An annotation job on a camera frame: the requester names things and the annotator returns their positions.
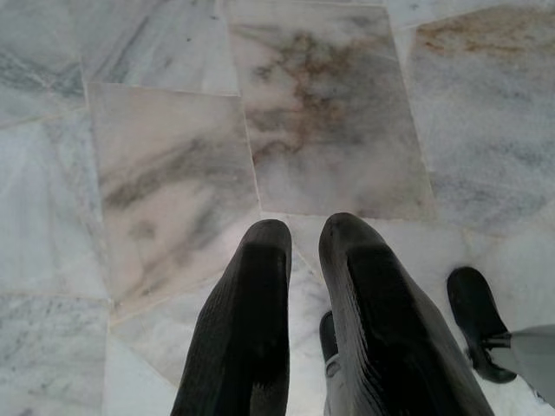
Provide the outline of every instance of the marble floor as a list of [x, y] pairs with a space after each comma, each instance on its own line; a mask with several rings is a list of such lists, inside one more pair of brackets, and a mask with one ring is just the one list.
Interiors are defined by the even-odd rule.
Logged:
[[[164, 416], [239, 239], [294, 242], [288, 414], [323, 412], [317, 256], [351, 211], [464, 339], [472, 264], [555, 323], [555, 1], [0, 0], [0, 414]], [[522, 379], [498, 415], [555, 415]]]

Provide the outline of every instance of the grey trouser leg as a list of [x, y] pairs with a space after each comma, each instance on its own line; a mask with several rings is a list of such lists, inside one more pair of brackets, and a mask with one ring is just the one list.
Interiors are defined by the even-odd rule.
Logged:
[[555, 325], [528, 328], [487, 340], [492, 362], [516, 373], [555, 407]]
[[324, 416], [344, 416], [348, 414], [345, 388], [345, 379], [341, 370], [339, 354], [335, 354], [326, 362], [326, 398]]

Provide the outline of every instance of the pant leg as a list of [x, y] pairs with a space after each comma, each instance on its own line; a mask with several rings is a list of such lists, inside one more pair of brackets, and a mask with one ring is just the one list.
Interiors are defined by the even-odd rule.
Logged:
[[341, 370], [339, 354], [326, 362], [327, 398], [324, 416], [344, 416], [348, 414], [348, 402], [345, 392], [345, 379]]
[[492, 362], [520, 375], [555, 406], [555, 325], [528, 328], [486, 342]]

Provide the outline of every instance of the black shoe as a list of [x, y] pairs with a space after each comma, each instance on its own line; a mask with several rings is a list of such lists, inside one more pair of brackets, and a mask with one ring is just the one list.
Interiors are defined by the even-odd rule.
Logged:
[[517, 374], [495, 366], [483, 343], [487, 338], [508, 332], [486, 279], [479, 271], [462, 267], [449, 276], [447, 293], [454, 319], [467, 339], [474, 369], [494, 383], [513, 381]]
[[333, 327], [333, 315], [326, 312], [320, 321], [320, 343], [322, 344], [323, 361], [337, 354], [336, 330]]
[[172, 416], [285, 415], [290, 273], [285, 224], [254, 224], [200, 311]]
[[333, 215], [320, 261], [352, 414], [493, 415], [439, 310], [374, 229]]

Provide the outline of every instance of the shoe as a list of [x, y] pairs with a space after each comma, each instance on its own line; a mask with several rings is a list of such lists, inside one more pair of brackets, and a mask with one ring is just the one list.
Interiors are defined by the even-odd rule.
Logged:
[[350, 414], [493, 416], [439, 310], [380, 234], [335, 214], [319, 248]]
[[291, 234], [254, 224], [199, 314], [172, 416], [284, 416]]
[[508, 332], [486, 279], [476, 269], [462, 267], [449, 276], [447, 294], [454, 319], [467, 340], [476, 372], [494, 383], [513, 381], [517, 374], [495, 366], [484, 345], [487, 338]]
[[333, 328], [333, 315], [326, 312], [320, 321], [320, 343], [322, 344], [323, 362], [337, 355], [336, 331]]

